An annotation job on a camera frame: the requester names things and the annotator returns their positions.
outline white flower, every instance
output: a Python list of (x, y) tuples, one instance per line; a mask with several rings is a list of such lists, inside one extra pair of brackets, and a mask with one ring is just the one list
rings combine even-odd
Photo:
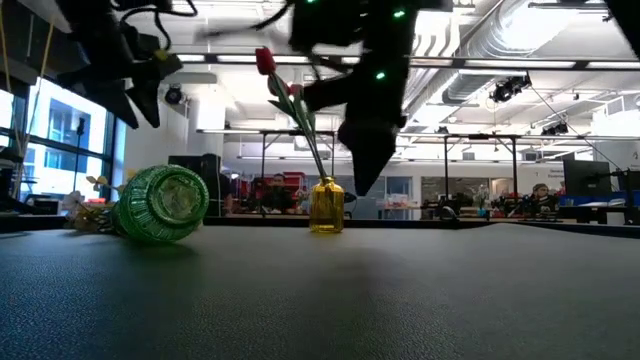
[(80, 194), (80, 191), (74, 191), (69, 195), (65, 195), (62, 199), (62, 210), (67, 210), (70, 213), (74, 213), (80, 204), (84, 202), (84, 196)]

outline textured table surface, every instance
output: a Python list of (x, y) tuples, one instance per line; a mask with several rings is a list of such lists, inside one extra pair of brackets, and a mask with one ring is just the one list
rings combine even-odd
[(0, 236), (0, 359), (640, 359), (640, 241), (207, 227)]

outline yellow glass vase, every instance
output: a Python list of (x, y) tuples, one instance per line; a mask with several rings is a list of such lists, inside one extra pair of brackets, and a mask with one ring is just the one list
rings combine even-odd
[(339, 233), (344, 229), (344, 190), (332, 177), (311, 189), (309, 227), (317, 233)]

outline table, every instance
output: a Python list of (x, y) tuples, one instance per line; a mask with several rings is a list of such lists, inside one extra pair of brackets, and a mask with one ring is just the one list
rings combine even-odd
[(6, 234), (0, 358), (638, 359), (639, 257), (516, 224)]

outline green glass vase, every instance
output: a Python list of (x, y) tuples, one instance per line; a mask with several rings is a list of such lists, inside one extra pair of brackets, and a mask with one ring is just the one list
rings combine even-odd
[(113, 208), (116, 231), (135, 241), (168, 243), (200, 226), (209, 206), (204, 181), (177, 165), (160, 165), (137, 173)]

